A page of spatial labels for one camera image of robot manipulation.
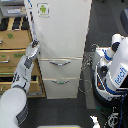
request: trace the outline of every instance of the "robot body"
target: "robot body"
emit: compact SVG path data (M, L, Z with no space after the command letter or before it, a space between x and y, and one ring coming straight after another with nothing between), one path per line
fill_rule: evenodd
M97 48L95 53L100 53L100 59L97 63L96 58L93 60L93 63L96 63L93 64L94 92L103 102L113 104L128 90L128 38L115 34L111 47Z

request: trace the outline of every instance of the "label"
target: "label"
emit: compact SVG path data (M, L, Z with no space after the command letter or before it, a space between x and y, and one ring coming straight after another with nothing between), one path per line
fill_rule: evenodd
M6 56L5 55L1 55L1 58L5 58Z
M10 10L7 10L7 12L10 14L19 14L21 11L20 9L10 9Z
M13 68L9 68L9 69L13 69Z
M14 55L14 58L21 58L23 55L25 55L25 53L17 53L13 55Z
M49 5L47 3L39 3L38 7L38 15L41 17L49 17Z
M12 33L8 33L7 36L8 36L9 39L14 38Z
M116 86L119 88L121 84L123 83L124 79L126 78L128 74L128 71L123 67L123 65L120 64L120 66L117 69L117 72L115 73L113 77L113 81L116 84Z

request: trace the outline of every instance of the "black cable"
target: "black cable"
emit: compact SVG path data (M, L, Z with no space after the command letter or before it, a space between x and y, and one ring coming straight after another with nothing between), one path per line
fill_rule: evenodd
M97 0L99 3L103 4L105 3L107 0Z

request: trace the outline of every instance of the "freezer drawer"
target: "freezer drawer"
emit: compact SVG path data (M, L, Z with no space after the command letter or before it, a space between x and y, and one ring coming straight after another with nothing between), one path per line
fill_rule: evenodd
M47 99L77 98L79 79L43 80Z
M80 77L82 58L39 60L39 66L43 78L72 78Z

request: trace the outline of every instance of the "drawer handle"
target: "drawer handle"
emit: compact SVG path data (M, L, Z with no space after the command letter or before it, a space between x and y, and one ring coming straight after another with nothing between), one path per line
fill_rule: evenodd
M0 63L8 63L9 59L7 59L6 61L0 61Z
M67 62L64 62L63 64L61 63L56 63L55 61L50 61L50 63L51 64L54 64L54 65L57 65L57 66L64 66L64 65L66 65L66 64L69 64L69 63L71 63L71 61L67 61Z
M69 80L66 80L66 81L56 81L56 80L53 80L52 82L56 83L56 84L66 84L69 82Z
M1 92L5 92L5 91L3 91L3 88L4 88L4 86L1 87L1 90L0 90Z
M0 40L0 44L2 44L2 39Z

